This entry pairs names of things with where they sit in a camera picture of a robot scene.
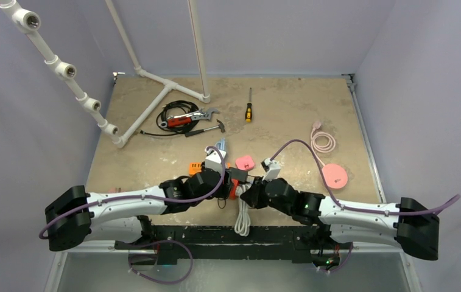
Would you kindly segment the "black power adapter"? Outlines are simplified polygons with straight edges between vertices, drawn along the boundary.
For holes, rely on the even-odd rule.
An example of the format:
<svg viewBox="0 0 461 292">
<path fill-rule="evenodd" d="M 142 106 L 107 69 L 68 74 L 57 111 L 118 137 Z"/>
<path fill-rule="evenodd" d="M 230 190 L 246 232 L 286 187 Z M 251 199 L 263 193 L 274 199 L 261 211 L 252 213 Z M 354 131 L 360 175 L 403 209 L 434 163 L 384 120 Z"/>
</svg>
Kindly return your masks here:
<svg viewBox="0 0 461 292">
<path fill-rule="evenodd" d="M 241 184 L 245 184 L 247 182 L 248 171 L 240 170 L 234 167 L 230 167 L 228 171 L 230 172 L 231 179 L 234 179 Z"/>
</svg>

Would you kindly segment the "pink plug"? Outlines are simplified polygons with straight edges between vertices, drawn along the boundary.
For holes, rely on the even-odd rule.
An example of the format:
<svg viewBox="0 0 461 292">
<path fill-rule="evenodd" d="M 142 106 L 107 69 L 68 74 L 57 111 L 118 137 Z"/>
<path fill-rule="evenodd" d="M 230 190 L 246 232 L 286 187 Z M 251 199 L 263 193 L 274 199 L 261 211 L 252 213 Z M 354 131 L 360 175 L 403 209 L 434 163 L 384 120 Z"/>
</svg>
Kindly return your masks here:
<svg viewBox="0 0 461 292">
<path fill-rule="evenodd" d="M 313 124 L 312 124 L 312 129 L 313 130 L 319 130 L 321 129 L 322 127 L 322 123 L 320 121 L 315 121 Z"/>
</svg>

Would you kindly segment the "red cube socket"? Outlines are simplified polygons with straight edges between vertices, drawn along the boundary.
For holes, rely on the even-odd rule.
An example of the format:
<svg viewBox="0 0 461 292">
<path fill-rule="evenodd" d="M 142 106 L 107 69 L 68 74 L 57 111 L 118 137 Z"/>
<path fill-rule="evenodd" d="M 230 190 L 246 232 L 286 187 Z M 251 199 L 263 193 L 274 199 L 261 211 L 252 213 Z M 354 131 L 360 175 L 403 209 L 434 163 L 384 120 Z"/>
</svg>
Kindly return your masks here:
<svg viewBox="0 0 461 292">
<path fill-rule="evenodd" d="M 235 200 L 238 197 L 237 192 L 238 192 L 238 187 L 239 187 L 239 181 L 236 179 L 232 179 L 231 182 L 232 182 L 232 187 L 231 187 L 228 198 L 230 200 Z"/>
</svg>

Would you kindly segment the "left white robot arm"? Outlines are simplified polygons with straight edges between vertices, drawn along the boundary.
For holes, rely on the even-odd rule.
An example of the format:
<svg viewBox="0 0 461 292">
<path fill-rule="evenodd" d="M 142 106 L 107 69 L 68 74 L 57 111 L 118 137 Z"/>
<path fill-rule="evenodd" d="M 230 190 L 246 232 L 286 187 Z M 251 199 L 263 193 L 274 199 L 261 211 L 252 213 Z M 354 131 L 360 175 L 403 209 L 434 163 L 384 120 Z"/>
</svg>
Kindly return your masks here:
<svg viewBox="0 0 461 292">
<path fill-rule="evenodd" d="M 153 243 L 153 232 L 140 218 L 185 212 L 203 200 L 228 198 L 232 187 L 230 170 L 211 169 L 121 193 L 87 192 L 84 186 L 73 186 L 45 208 L 46 226 L 39 237 L 48 241 L 53 252 L 92 240 L 116 240 L 145 249 Z"/>
</svg>

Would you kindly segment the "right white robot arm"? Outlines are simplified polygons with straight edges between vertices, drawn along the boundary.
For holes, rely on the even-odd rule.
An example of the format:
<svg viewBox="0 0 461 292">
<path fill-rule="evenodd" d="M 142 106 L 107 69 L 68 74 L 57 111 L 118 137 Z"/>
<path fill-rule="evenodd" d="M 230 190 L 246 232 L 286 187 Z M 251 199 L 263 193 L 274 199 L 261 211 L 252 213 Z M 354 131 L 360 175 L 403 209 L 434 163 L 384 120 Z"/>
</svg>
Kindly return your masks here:
<svg viewBox="0 0 461 292">
<path fill-rule="evenodd" d="M 240 195 L 252 208 L 271 207 L 293 221 L 316 225 L 314 240 L 323 248 L 333 243 L 365 242 L 401 248 L 421 259 L 438 259 L 440 219 L 413 198 L 399 203 L 370 204 L 295 190 L 285 179 L 258 178 Z"/>
</svg>

